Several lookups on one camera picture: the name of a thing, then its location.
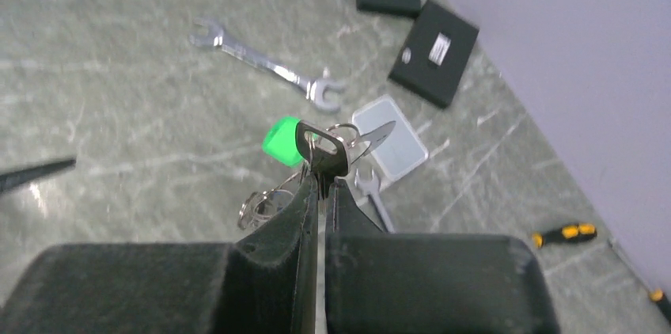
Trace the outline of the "silver right wrench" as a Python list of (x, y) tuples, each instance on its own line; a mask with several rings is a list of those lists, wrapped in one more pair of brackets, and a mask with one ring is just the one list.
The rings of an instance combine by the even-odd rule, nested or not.
[(375, 173), (375, 171), (371, 169), (370, 176), (366, 178), (363, 176), (363, 172), (360, 169), (357, 169), (354, 176), (354, 184), (373, 205), (379, 219), (381, 220), (384, 230), (388, 233), (395, 233), (395, 226), (393, 225), (392, 219), (390, 218), (389, 213), (380, 196), (381, 179)]

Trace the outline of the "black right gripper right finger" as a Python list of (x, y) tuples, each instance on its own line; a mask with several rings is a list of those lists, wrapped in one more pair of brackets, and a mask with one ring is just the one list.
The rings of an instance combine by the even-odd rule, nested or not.
[(327, 200), (330, 333), (558, 333), (540, 265), (516, 237), (385, 233), (343, 180)]

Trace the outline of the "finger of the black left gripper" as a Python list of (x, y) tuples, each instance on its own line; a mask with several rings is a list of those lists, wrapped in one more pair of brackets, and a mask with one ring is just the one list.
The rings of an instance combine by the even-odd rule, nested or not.
[(21, 185), (29, 184), (35, 180), (67, 171), (68, 169), (75, 167), (76, 163), (76, 158), (65, 158), (2, 173), (1, 193), (10, 192), (19, 188)]

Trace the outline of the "black yellow screwdriver near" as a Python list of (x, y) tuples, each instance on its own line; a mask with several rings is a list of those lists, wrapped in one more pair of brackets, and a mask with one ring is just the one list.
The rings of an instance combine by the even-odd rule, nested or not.
[(592, 223), (572, 222), (544, 232), (531, 235), (533, 244), (538, 248), (547, 245), (578, 245), (597, 238), (597, 228)]

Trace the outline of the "silver left wrench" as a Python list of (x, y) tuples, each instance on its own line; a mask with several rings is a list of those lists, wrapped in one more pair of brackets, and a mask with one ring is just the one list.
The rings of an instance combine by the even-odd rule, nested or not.
[(336, 113), (341, 109), (341, 104), (338, 101), (329, 100), (327, 94), (329, 92), (343, 92), (346, 88), (344, 82), (336, 81), (331, 78), (314, 78), (300, 75), (286, 65), (278, 63), (265, 54), (242, 43), (237, 38), (230, 35), (226, 29), (214, 19), (196, 17), (193, 19), (193, 24), (207, 29), (207, 33), (205, 34), (192, 33), (189, 35), (189, 42), (194, 46), (218, 49), (252, 67), (273, 74), (297, 89), (300, 89), (304, 98), (310, 101), (315, 108), (322, 112)]

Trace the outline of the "black yellow screwdriver far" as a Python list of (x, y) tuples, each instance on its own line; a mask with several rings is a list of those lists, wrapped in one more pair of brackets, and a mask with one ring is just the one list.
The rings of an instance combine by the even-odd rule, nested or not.
[(671, 323), (671, 305), (667, 294), (661, 289), (651, 290), (649, 292), (650, 300), (655, 304), (668, 324)]

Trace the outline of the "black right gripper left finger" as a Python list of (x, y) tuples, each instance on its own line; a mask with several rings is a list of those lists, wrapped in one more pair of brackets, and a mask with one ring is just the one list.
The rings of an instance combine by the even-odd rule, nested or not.
[(235, 242), (45, 249), (1, 311), (4, 333), (312, 333), (317, 180)]

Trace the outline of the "black yellow screwdriver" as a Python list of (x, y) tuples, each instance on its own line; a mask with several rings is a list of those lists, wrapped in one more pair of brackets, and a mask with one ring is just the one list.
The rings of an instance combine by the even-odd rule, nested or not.
[(572, 222), (544, 232), (531, 235), (533, 244), (538, 248), (547, 245), (578, 245), (597, 238), (597, 228), (592, 223)]
[(671, 305), (667, 294), (661, 289), (651, 290), (649, 292), (650, 300), (655, 304), (668, 324), (671, 323)]

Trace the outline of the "silver wrench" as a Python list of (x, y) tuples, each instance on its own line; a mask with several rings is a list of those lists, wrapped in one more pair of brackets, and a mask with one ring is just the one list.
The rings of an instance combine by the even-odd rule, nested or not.
[(189, 42), (194, 46), (218, 49), (252, 67), (273, 74), (297, 89), (300, 89), (304, 98), (310, 101), (315, 108), (322, 112), (336, 113), (341, 109), (341, 104), (338, 101), (329, 100), (327, 94), (329, 92), (343, 92), (346, 88), (344, 82), (336, 81), (331, 78), (314, 78), (300, 75), (286, 65), (278, 63), (265, 54), (242, 43), (237, 38), (230, 35), (226, 29), (214, 19), (196, 17), (193, 19), (193, 24), (207, 29), (207, 33), (205, 34), (192, 33), (189, 35)]
[(389, 213), (380, 196), (381, 179), (375, 173), (375, 171), (371, 169), (370, 176), (366, 178), (363, 176), (363, 172), (360, 169), (357, 169), (354, 176), (354, 184), (373, 205), (379, 219), (381, 220), (384, 230), (388, 233), (395, 233), (395, 226), (393, 225), (392, 219), (390, 218)]

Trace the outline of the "black box with label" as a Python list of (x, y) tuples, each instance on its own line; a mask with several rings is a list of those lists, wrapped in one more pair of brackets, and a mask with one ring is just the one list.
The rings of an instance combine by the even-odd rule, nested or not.
[(389, 79), (438, 108), (448, 108), (478, 34), (478, 27), (436, 1), (427, 0), (396, 57)]

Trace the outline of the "white network switch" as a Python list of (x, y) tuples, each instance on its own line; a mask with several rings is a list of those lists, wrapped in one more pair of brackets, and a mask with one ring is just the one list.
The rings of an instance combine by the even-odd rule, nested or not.
[(394, 121), (388, 138), (372, 152), (385, 179), (393, 183), (424, 163), (429, 153), (393, 98), (385, 94), (354, 111), (351, 122), (364, 133)]

